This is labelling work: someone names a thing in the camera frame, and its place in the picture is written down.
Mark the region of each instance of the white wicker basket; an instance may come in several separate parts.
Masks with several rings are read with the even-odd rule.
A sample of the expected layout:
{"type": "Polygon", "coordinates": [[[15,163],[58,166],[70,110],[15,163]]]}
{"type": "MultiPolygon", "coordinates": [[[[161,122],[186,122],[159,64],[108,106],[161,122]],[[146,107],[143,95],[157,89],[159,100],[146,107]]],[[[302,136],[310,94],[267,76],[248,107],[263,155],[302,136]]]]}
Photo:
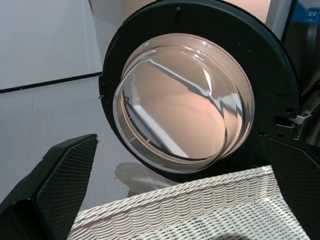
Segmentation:
{"type": "Polygon", "coordinates": [[[270,166],[143,193],[78,214],[69,240],[309,239],[270,166]]]}

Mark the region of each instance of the washing machine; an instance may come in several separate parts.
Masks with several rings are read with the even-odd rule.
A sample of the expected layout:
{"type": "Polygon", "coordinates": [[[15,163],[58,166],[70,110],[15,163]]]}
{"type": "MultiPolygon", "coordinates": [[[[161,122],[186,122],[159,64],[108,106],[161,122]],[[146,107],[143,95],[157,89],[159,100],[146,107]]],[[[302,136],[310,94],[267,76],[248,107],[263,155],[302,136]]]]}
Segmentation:
{"type": "Polygon", "coordinates": [[[183,183],[269,165],[266,138],[320,147],[320,6],[276,1],[268,23],[275,2],[264,2],[255,15],[248,1],[130,6],[99,91],[114,134],[142,164],[183,183]]]}

